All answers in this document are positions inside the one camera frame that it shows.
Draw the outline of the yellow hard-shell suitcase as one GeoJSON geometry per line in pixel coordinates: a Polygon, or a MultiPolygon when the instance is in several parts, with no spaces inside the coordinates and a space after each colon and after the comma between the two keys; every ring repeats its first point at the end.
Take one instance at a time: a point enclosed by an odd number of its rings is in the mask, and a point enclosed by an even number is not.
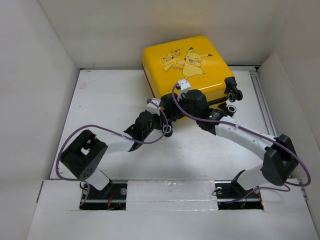
{"type": "Polygon", "coordinates": [[[227,101],[243,99],[233,72],[205,36],[149,46],[143,51],[142,67],[153,96],[160,100],[178,94],[175,87],[182,79],[190,83],[190,90],[201,91],[211,108],[227,108],[231,117],[236,108],[227,101]]]}

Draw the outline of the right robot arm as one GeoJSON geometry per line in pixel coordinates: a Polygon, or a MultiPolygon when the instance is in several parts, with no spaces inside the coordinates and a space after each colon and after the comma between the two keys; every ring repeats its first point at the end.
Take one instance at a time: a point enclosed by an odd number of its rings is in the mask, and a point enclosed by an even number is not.
{"type": "Polygon", "coordinates": [[[234,198],[243,197],[265,183],[279,187],[288,185],[287,180],[298,166],[298,161],[287,135],[267,135],[237,123],[228,115],[226,107],[211,108],[205,95],[197,89],[182,95],[169,93],[161,101],[170,120],[191,118],[202,130],[228,139],[262,160],[262,164],[240,171],[231,180],[227,189],[234,198]]]}

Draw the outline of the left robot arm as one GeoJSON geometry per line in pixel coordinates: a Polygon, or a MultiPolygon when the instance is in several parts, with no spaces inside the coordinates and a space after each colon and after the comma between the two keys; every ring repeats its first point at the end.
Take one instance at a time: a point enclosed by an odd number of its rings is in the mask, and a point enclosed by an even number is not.
{"type": "Polygon", "coordinates": [[[142,145],[147,145],[147,137],[153,130],[161,130],[163,135],[172,130],[160,99],[147,101],[146,110],[141,112],[135,123],[123,134],[107,129],[103,140],[90,131],[92,125],[78,128],[74,133],[77,137],[66,141],[58,154],[57,161],[62,163],[75,177],[83,182],[88,193],[100,198],[108,198],[112,192],[113,182],[99,168],[106,154],[116,152],[132,152],[142,145]]]}

